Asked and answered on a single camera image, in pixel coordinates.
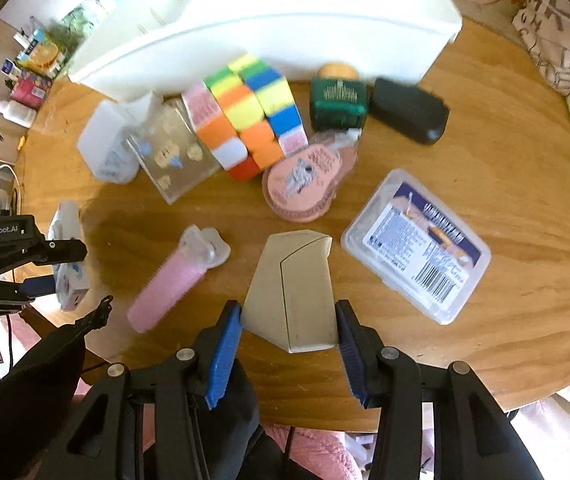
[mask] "clear plastic box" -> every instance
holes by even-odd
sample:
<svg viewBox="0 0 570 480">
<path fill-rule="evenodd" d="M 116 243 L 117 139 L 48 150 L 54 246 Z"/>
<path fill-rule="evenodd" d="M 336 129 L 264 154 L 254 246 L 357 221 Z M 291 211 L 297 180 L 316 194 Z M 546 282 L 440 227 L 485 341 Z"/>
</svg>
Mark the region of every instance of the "clear plastic box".
<svg viewBox="0 0 570 480">
<path fill-rule="evenodd" d="M 405 170 L 387 175 L 340 244 L 440 324 L 456 319 L 492 259 L 478 235 Z"/>
<path fill-rule="evenodd" d="M 150 124 L 128 141 L 169 204 L 220 169 L 211 152 L 194 135 L 180 99 L 167 101 Z"/>
</svg>

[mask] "wooden table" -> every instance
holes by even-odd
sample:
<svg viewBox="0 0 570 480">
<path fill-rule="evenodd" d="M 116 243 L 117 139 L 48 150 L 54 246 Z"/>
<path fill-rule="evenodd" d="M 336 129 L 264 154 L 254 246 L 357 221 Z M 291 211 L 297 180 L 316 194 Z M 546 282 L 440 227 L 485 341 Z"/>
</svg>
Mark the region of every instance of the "wooden table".
<svg viewBox="0 0 570 480">
<path fill-rule="evenodd" d="M 229 298 L 242 302 L 270 234 L 311 228 L 334 238 L 334 295 L 347 298 L 386 344 L 416 360 L 472 365 L 505 409 L 570 384 L 570 117 L 527 53 L 466 22 L 421 83 L 451 113 L 442 140 L 420 146 L 369 119 L 360 155 L 330 211 L 308 225 L 277 218 L 260 180 L 236 184 L 220 171 L 167 205 L 141 171 L 127 186 L 92 178 L 75 147 L 100 94 L 55 85 L 20 155 L 22 212 L 46 232 L 61 200 L 82 206 L 92 290 L 76 312 L 37 308 L 55 324 L 72 322 L 113 294 L 109 325 L 88 346 L 132 368 L 154 364 L 215 322 Z M 292 85 L 303 113 L 308 88 Z M 491 247 L 492 262 L 458 318 L 439 326 L 340 247 L 340 235 L 393 168 L 405 168 L 444 200 Z M 136 294 L 175 249 L 189 224 L 214 226 L 232 247 L 145 335 L 127 324 Z M 27 266 L 20 276 L 46 273 Z M 289 355 L 245 332 L 239 357 L 265 420 L 308 428 L 375 430 L 378 411 L 350 395 L 336 350 Z"/>
</svg>

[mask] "white furniture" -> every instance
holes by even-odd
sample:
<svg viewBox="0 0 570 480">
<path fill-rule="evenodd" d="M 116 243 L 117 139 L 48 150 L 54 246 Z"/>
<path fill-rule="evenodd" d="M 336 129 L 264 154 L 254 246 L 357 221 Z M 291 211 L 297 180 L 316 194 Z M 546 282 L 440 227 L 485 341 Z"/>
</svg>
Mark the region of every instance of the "white furniture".
<svg viewBox="0 0 570 480">
<path fill-rule="evenodd" d="M 133 9 L 133 22 L 149 12 L 146 0 L 130 2 L 119 5 Z M 451 0 L 174 0 L 168 9 L 177 21 L 116 47 L 105 38 L 117 27 L 101 24 L 79 50 L 72 81 L 117 100 L 172 94 L 251 52 L 292 79 L 343 60 L 363 78 L 416 83 L 462 27 Z"/>
</svg>

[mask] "metal screw head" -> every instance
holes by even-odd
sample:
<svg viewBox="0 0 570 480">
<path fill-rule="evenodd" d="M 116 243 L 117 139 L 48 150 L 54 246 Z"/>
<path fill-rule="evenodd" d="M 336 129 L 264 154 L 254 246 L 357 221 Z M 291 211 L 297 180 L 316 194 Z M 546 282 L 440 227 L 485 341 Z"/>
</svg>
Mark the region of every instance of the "metal screw head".
<svg viewBox="0 0 570 480">
<path fill-rule="evenodd" d="M 398 356 L 400 354 L 401 353 L 398 351 L 398 349 L 394 348 L 393 346 L 386 346 L 380 351 L 380 355 L 382 355 L 382 357 L 385 359 L 398 359 Z"/>
<path fill-rule="evenodd" d="M 107 375 L 109 377 L 119 377 L 123 374 L 124 371 L 125 367 L 120 363 L 116 363 L 115 365 L 111 365 L 109 368 L 107 368 Z"/>
<path fill-rule="evenodd" d="M 467 363 L 465 363 L 464 361 L 456 361 L 454 362 L 454 365 L 452 366 L 452 368 L 454 369 L 454 371 L 457 374 L 460 375 L 467 375 L 469 373 L 470 367 Z"/>
<path fill-rule="evenodd" d="M 194 352 L 191 348 L 181 348 L 176 352 L 178 361 L 191 361 L 195 355 L 196 352 Z"/>
</svg>

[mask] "colorful puzzle cube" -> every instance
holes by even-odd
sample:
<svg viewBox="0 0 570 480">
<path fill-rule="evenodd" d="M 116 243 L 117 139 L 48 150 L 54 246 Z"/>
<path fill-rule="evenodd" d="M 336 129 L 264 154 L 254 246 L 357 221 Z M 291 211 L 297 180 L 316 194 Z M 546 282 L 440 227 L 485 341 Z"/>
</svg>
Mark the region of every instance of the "colorful puzzle cube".
<svg viewBox="0 0 570 480">
<path fill-rule="evenodd" d="M 183 92 L 197 136 L 238 182 L 307 145 L 282 74 L 251 54 Z"/>
</svg>

